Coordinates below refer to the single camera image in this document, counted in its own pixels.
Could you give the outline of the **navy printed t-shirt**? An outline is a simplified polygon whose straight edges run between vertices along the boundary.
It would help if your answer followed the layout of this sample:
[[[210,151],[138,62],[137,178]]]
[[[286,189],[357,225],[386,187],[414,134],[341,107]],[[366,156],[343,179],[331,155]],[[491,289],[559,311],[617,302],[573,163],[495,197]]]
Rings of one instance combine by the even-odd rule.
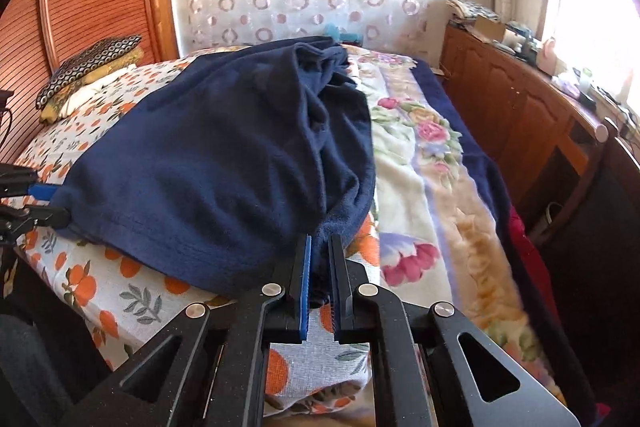
[[[75,161],[52,204],[70,234],[235,298],[311,239],[310,295],[329,241],[372,205],[368,102],[328,37],[197,57]]]

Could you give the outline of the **yellow folded blanket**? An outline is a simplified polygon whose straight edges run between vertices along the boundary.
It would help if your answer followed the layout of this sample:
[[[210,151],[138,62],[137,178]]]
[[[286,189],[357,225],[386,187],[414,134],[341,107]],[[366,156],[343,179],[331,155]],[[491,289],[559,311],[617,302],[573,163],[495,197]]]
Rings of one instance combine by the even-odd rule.
[[[40,110],[39,121],[41,124],[54,124],[70,117],[76,109],[99,94],[108,84],[135,69],[143,55],[142,47],[137,46],[115,61],[88,72],[84,77],[58,90]]]

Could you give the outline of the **patterned navy pillow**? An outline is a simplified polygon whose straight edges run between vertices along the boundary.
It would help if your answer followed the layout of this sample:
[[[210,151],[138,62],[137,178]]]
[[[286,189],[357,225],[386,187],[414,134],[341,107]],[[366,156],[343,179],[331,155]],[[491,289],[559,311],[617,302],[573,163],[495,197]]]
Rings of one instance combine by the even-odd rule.
[[[58,91],[85,77],[85,75],[91,74],[100,67],[134,51],[141,41],[142,35],[107,37],[68,58],[55,69],[48,82],[38,92],[35,99],[35,108],[43,109],[47,101]]]

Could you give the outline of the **floral fleece blanket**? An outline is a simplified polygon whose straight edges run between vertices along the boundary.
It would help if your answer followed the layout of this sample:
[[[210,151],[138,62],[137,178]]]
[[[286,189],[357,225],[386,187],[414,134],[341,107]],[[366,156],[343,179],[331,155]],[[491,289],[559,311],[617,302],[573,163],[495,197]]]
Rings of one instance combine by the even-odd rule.
[[[498,221],[472,173],[469,133],[431,69],[413,58],[350,46],[349,76],[367,95],[376,193],[345,251],[370,281],[408,303],[454,303],[554,395]]]

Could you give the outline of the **orange-print bed sheet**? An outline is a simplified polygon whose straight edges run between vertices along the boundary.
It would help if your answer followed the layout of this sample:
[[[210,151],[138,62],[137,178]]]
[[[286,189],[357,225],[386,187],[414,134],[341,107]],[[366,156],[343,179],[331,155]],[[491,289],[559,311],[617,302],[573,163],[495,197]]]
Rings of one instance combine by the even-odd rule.
[[[70,167],[142,98],[163,88],[190,57],[115,72],[112,82],[70,116],[41,127],[16,158],[44,182],[60,184]],[[105,246],[66,239],[48,228],[21,237],[6,257],[4,295],[51,327],[54,339],[81,347],[117,369],[190,303],[220,307],[227,298],[156,272]],[[311,312],[301,345],[275,345],[269,355],[269,414],[334,413],[355,403],[371,378],[365,343],[333,339],[329,308]]]

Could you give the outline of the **wooden slatted wardrobe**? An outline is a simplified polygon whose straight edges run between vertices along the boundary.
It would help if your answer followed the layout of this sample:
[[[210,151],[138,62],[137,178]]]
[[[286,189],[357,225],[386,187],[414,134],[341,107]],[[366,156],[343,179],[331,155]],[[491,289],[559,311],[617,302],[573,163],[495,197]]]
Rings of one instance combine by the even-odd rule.
[[[145,63],[176,58],[171,0],[11,0],[1,17],[1,87],[13,115],[2,160],[14,161],[39,132],[36,95],[66,58],[128,35],[141,36]]]

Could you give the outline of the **small waste bin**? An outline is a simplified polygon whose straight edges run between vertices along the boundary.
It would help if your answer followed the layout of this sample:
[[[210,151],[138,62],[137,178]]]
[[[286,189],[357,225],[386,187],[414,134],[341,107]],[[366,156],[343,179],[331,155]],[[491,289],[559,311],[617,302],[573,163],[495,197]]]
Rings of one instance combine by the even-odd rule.
[[[554,219],[558,217],[558,214],[562,211],[563,205],[559,202],[549,202],[544,208],[544,212],[537,220],[533,228],[530,230],[528,237],[532,242],[536,242],[539,236],[544,234],[545,231],[552,225]]]

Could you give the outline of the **wooden side cabinet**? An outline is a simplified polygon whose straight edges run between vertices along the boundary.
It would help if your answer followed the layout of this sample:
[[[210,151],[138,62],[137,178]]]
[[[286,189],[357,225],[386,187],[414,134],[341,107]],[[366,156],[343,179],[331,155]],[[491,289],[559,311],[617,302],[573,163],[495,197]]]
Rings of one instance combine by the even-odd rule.
[[[526,229],[554,202],[564,225],[610,233],[638,225],[639,173],[611,119],[454,24],[439,65],[449,98],[497,164]]]

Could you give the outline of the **blue toy on bed end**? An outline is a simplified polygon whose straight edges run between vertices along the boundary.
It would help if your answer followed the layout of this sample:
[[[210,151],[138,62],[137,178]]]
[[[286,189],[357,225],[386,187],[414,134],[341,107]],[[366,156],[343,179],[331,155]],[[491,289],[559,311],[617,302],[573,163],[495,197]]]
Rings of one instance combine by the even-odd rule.
[[[336,42],[349,44],[350,46],[362,46],[363,44],[363,35],[341,31],[340,28],[333,24],[324,26],[324,34]]]

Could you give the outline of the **cardboard box on cabinet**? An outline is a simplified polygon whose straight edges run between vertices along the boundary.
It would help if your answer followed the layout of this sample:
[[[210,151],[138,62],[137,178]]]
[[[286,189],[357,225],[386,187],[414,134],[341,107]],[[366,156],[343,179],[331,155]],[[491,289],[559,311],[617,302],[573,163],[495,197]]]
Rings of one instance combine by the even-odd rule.
[[[506,25],[503,22],[484,17],[483,15],[477,15],[473,28],[479,35],[489,41],[501,42],[506,33]]]

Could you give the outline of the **folded cloth stack on cabinet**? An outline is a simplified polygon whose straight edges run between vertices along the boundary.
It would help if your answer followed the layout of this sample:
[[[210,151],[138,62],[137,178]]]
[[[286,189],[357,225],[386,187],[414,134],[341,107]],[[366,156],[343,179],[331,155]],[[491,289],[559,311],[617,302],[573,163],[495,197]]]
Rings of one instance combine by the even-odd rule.
[[[452,15],[458,20],[476,20],[477,17],[485,17],[488,20],[498,22],[501,17],[486,6],[470,0],[446,0],[446,5],[451,9]]]

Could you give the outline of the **pink bottle on cabinet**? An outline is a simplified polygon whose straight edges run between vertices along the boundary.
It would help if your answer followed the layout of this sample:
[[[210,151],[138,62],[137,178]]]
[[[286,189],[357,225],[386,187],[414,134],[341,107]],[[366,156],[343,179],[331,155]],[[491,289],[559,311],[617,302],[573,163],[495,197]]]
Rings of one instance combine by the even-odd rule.
[[[555,53],[555,38],[547,39],[540,47],[536,56],[536,66],[548,76],[555,75],[558,57]]]

